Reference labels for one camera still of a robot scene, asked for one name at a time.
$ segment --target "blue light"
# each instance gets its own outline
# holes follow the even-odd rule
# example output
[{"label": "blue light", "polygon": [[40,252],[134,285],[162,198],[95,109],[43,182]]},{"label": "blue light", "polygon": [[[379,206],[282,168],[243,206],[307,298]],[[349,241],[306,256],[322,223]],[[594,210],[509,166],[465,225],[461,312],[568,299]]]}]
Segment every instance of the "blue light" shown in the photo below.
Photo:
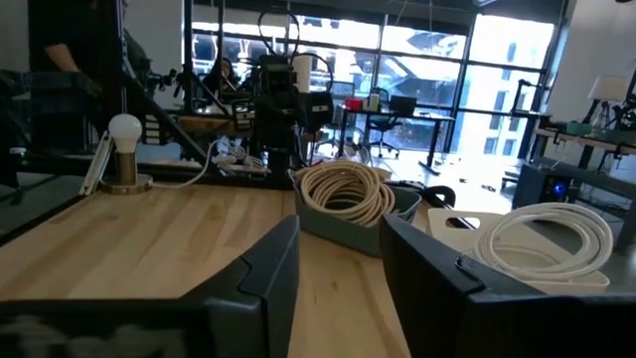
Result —
[{"label": "blue light", "polygon": [[553,186],[553,192],[557,195],[561,195],[565,193],[565,184],[557,183]]}]

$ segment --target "gray plastic bin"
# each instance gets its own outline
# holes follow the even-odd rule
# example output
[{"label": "gray plastic bin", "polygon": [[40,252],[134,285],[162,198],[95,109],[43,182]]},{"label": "gray plastic bin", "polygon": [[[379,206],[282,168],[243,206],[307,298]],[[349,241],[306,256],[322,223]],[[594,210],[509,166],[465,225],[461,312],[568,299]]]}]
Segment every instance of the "gray plastic bin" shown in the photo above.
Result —
[{"label": "gray plastic bin", "polygon": [[[421,198],[402,189],[391,188],[396,194],[395,210],[398,217],[412,223]],[[300,189],[294,187],[296,214],[300,217],[300,229],[319,238],[329,240],[374,258],[380,258],[380,225],[366,228],[319,213],[305,205]]]}]

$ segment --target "light bulb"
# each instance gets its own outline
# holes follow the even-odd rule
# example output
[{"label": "light bulb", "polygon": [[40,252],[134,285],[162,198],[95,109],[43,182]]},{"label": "light bulb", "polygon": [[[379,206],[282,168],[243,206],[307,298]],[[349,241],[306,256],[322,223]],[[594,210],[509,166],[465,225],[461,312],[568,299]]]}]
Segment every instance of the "light bulb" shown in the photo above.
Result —
[{"label": "light bulb", "polygon": [[141,122],[134,115],[122,113],[114,116],[108,131],[115,141],[117,153],[134,153],[141,136]]}]

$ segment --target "tan coiled rope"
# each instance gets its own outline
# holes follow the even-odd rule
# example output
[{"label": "tan coiled rope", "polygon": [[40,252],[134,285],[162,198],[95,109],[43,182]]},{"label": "tan coiled rope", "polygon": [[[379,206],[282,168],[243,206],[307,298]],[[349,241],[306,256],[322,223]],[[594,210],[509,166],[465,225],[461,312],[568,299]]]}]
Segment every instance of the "tan coiled rope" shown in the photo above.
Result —
[{"label": "tan coiled rope", "polygon": [[[378,173],[360,163],[336,160],[296,172],[310,209],[370,227],[394,209],[396,196]],[[333,204],[345,209],[329,209]]]}]

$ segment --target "white tray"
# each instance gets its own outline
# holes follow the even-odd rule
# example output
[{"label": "white tray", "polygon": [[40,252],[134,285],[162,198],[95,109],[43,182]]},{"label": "white tray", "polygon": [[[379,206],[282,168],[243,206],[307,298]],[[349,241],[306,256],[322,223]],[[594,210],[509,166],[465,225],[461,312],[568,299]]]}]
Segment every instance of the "white tray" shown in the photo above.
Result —
[{"label": "white tray", "polygon": [[[431,235],[461,253],[469,252],[478,235],[481,235],[490,224],[500,217],[501,215],[492,213],[462,212],[447,209],[428,210]],[[479,227],[475,230],[455,228],[447,224],[449,219],[476,219],[479,221]],[[562,262],[571,258],[571,254],[566,250],[524,225],[509,228],[502,232],[500,237],[502,242],[523,245],[547,254],[545,259],[541,259],[520,253],[499,253],[503,260],[515,266],[526,268],[547,267],[552,266],[555,262]],[[600,271],[595,271],[570,281],[524,280],[524,283],[548,294],[598,294],[603,293],[607,289],[609,278]]]}]

